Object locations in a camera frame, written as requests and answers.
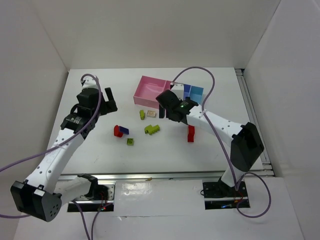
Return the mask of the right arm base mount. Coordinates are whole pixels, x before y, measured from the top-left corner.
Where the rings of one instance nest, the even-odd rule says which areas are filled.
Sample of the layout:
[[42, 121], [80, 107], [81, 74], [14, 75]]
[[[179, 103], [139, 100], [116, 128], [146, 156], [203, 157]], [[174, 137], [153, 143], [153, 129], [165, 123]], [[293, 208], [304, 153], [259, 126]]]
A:
[[240, 183], [239, 190], [234, 187], [224, 187], [219, 182], [203, 182], [200, 194], [204, 197], [206, 210], [250, 208], [247, 186], [244, 181]]

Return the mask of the small green lego brick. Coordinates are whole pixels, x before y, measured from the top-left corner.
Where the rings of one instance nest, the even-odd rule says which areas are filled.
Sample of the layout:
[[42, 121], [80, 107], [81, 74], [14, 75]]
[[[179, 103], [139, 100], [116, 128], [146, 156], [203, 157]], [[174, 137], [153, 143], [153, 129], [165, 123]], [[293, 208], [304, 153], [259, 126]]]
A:
[[139, 111], [139, 116], [140, 116], [141, 120], [144, 120], [145, 119], [145, 112], [143, 110], [140, 110]]

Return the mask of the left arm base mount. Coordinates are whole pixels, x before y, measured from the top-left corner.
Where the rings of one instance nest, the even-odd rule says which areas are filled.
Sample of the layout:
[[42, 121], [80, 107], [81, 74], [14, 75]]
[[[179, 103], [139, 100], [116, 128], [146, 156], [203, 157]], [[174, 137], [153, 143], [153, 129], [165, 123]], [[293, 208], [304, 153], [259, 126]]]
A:
[[98, 180], [98, 184], [99, 186], [104, 186], [104, 188], [96, 192], [94, 197], [87, 198], [84, 195], [80, 195], [74, 199], [84, 213], [97, 213], [101, 208], [103, 212], [114, 211], [116, 182]]

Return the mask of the tan lego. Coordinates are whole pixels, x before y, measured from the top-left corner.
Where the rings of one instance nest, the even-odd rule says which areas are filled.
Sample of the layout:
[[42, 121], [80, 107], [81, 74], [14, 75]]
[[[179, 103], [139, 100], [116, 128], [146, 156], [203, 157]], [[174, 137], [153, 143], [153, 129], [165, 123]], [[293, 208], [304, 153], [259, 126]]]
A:
[[148, 110], [146, 116], [149, 118], [155, 118], [157, 116], [157, 113], [153, 110]]

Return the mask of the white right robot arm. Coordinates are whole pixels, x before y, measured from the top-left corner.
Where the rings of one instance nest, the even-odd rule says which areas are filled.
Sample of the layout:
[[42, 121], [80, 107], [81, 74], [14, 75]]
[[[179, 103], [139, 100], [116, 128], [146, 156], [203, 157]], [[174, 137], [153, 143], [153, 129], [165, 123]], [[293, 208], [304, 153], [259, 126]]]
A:
[[240, 124], [227, 120], [206, 110], [190, 97], [178, 98], [170, 89], [158, 95], [156, 100], [169, 120], [198, 127], [215, 135], [220, 144], [230, 147], [230, 153], [227, 153], [222, 146], [228, 168], [218, 182], [224, 192], [231, 188], [237, 191], [244, 175], [265, 150], [257, 127], [251, 122]]

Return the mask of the green stepped lego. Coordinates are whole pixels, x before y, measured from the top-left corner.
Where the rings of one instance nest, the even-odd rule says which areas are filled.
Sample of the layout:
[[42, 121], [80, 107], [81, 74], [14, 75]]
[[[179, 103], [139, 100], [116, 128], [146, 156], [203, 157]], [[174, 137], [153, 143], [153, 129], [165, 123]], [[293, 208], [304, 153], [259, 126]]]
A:
[[160, 131], [160, 126], [157, 124], [157, 125], [154, 125], [154, 126], [152, 126], [151, 124], [150, 125], [148, 125], [148, 126], [146, 126], [145, 128], [144, 128], [144, 133], [145, 134], [149, 134], [150, 136], [151, 135], [153, 135], [153, 134], [155, 134], [155, 133], [157, 133], [157, 132], [159, 132]]

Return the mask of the red stepped lego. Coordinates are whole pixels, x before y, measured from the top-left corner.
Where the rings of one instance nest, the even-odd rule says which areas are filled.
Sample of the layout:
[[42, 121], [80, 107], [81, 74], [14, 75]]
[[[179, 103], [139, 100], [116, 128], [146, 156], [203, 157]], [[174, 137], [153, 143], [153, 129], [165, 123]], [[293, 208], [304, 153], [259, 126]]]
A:
[[192, 125], [188, 125], [188, 133], [187, 133], [187, 142], [193, 143], [195, 140], [195, 127]]

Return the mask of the red rounded lego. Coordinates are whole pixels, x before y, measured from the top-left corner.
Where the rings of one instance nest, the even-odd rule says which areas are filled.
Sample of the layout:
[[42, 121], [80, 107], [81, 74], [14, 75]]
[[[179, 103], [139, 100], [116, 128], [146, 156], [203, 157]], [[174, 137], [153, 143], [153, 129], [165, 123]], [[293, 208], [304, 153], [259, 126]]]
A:
[[115, 137], [121, 138], [124, 135], [124, 133], [120, 130], [120, 127], [118, 125], [115, 125], [113, 128], [113, 135]]

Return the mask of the small green square lego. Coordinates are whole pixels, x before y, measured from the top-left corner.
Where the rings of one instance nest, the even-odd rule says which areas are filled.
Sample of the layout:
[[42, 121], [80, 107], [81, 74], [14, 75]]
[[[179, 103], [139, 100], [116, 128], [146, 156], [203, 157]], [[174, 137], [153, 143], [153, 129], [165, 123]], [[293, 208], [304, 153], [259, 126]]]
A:
[[126, 141], [126, 144], [128, 146], [133, 146], [134, 145], [134, 139], [133, 138], [128, 138], [127, 141]]

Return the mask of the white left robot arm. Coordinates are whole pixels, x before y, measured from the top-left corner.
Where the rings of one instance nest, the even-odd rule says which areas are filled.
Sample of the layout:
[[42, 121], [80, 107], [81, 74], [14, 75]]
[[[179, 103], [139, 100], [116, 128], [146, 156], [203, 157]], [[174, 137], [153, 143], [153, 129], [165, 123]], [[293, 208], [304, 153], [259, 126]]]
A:
[[99, 117], [118, 109], [109, 87], [105, 88], [108, 100], [104, 99], [97, 76], [86, 73], [80, 83], [78, 102], [63, 119], [53, 146], [45, 151], [42, 161], [24, 181], [15, 181], [10, 188], [18, 211], [45, 222], [52, 221], [63, 205], [80, 196], [92, 200], [108, 195], [108, 188], [86, 173], [56, 187], [67, 163], [95, 128]]

